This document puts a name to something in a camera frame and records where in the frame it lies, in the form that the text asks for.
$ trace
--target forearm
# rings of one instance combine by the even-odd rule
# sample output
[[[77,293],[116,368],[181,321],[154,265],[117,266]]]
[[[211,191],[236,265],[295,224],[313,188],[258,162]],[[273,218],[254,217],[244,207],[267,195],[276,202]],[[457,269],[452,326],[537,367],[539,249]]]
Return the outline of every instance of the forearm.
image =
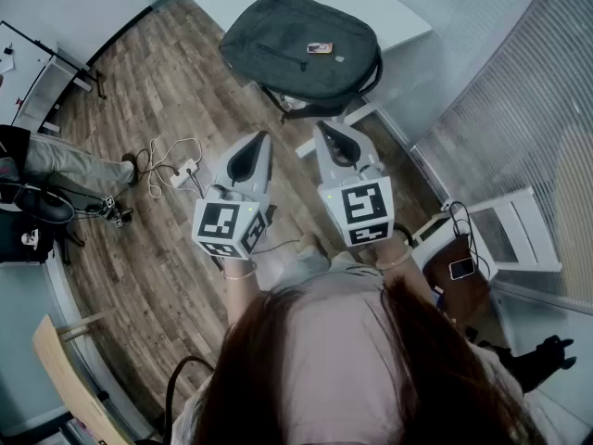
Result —
[[[224,262],[226,311],[229,325],[239,321],[247,307],[259,294],[258,278],[255,273],[252,273],[254,269],[255,264],[251,261],[227,259]]]
[[[374,245],[377,254],[377,266],[384,266],[385,285],[393,285],[397,278],[403,278],[406,285],[416,295],[428,302],[435,304],[435,297],[432,293],[426,277],[420,270],[412,256],[403,261],[409,247],[399,237],[393,236],[385,241],[377,242]]]

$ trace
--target paper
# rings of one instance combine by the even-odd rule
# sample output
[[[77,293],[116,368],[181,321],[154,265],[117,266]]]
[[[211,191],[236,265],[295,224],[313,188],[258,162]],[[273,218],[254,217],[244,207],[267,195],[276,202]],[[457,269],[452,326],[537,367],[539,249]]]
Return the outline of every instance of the paper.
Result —
[[[0,74],[12,70],[15,67],[14,55],[0,55]]]

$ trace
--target power strip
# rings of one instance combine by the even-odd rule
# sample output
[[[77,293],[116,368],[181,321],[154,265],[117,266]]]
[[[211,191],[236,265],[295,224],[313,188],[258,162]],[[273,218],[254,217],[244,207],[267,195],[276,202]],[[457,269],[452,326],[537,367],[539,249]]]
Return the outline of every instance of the power strip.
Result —
[[[189,175],[190,173],[187,172],[187,170],[190,171],[191,174],[194,174],[195,172],[197,172],[197,163],[195,161],[193,161],[192,159],[187,160],[183,166],[179,169],[179,174],[173,174],[170,178],[170,183],[172,186],[175,186],[176,188],[179,188],[182,184],[184,184],[187,180],[189,180]]]

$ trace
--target white cable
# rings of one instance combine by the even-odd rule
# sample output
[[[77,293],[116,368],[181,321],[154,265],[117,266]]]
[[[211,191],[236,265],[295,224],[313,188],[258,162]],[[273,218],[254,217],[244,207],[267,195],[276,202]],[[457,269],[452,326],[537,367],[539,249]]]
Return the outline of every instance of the white cable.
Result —
[[[165,182],[165,180],[163,180],[162,176],[160,176],[160,173],[158,172],[158,170],[155,170],[155,168],[158,168],[160,166],[160,164],[165,161],[165,159],[167,158],[167,156],[170,154],[170,152],[173,150],[173,147],[176,146],[177,144],[179,144],[180,142],[187,142],[189,140],[194,140],[197,143],[197,146],[200,149],[200,156],[196,161],[196,164],[199,163],[202,160],[202,144],[200,143],[200,141],[197,138],[194,137],[190,137],[190,138],[183,138],[181,140],[177,140],[173,145],[171,145],[169,147],[169,150],[167,150],[167,153],[165,154],[165,156],[160,159],[159,161],[157,161],[156,163],[153,163],[153,157],[155,152],[157,151],[157,139],[153,138],[150,140],[150,156],[148,158],[148,169],[150,170],[150,172],[148,173],[148,193],[150,193],[150,196],[153,197],[154,199],[159,199],[162,194],[163,194],[163,190],[162,188],[158,185],[158,184],[154,184],[151,181],[152,178],[152,173],[155,172],[158,176],[158,179],[166,186],[168,186],[169,188],[173,188],[173,189],[178,189],[180,191],[193,191],[194,193],[196,193],[198,196],[200,195],[199,192],[195,191],[195,189],[193,188],[177,188],[175,186],[173,186],[172,184],[168,184],[167,182]],[[155,195],[153,193],[153,188],[158,190],[158,194]]]

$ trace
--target hair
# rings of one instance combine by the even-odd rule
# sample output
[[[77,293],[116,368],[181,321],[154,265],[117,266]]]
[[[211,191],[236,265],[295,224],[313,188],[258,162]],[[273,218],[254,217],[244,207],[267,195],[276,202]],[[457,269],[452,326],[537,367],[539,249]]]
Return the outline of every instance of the hair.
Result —
[[[302,292],[263,292],[222,344],[195,445],[286,443],[282,370],[287,317]],[[402,428],[389,443],[545,443],[523,407],[451,322],[402,279],[382,292],[402,379]]]

